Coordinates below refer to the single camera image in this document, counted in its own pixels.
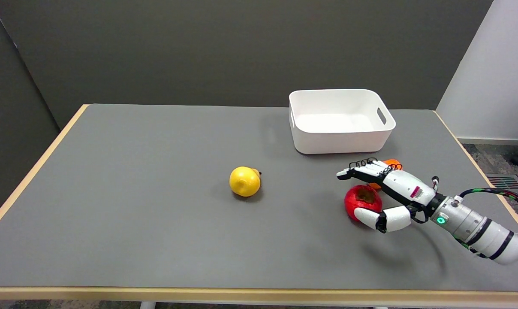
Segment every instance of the chair wheel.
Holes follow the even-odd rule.
[[[512,164],[515,164],[515,165],[517,165],[517,166],[518,166],[518,156],[514,156],[514,157],[512,157],[512,158],[510,159],[510,162],[511,162]]]

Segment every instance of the floor vent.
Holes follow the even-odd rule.
[[[514,174],[486,174],[490,182],[496,188],[510,190],[518,193],[518,177]]]

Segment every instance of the yellow lemon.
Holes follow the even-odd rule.
[[[234,193],[243,197],[252,196],[261,186],[260,174],[255,168],[237,167],[230,174],[228,184]]]

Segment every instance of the red label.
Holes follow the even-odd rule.
[[[421,190],[421,189],[420,189],[419,187],[416,187],[416,188],[413,190],[412,195],[410,195],[410,197],[411,197],[411,198],[416,197],[416,194],[417,194],[417,192],[419,192],[419,190]]]

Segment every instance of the table leg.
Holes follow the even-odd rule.
[[[155,309],[156,302],[155,301],[142,301],[141,309]]]

